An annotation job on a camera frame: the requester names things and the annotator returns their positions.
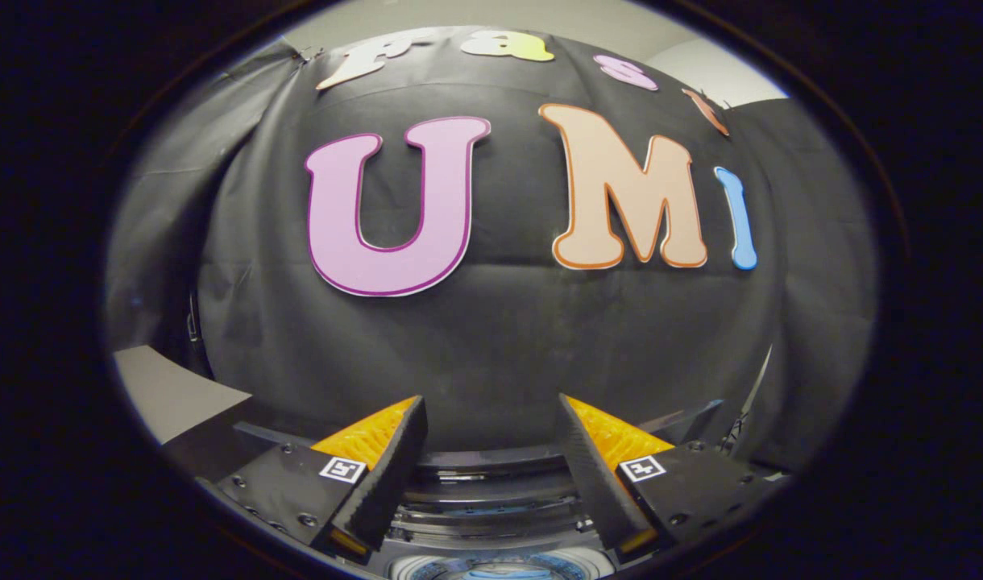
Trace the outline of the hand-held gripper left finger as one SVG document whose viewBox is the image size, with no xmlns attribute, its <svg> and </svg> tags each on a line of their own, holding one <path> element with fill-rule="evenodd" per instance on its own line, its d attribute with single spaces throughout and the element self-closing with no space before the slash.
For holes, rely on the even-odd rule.
<svg viewBox="0 0 983 580">
<path fill-rule="evenodd" d="M 224 533 L 275 561 L 365 565 L 384 546 L 428 437 L 422 396 L 250 396 L 194 429 L 194 481 Z"/>
</svg>

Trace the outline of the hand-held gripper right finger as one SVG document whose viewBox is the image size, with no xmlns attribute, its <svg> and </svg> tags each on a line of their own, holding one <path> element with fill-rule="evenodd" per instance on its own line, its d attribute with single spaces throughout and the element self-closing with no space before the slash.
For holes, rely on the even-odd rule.
<svg viewBox="0 0 983 580">
<path fill-rule="evenodd" d="M 622 562 L 727 531 L 782 490 L 712 445 L 669 443 L 566 394 L 558 447 L 599 542 Z"/>
</svg>

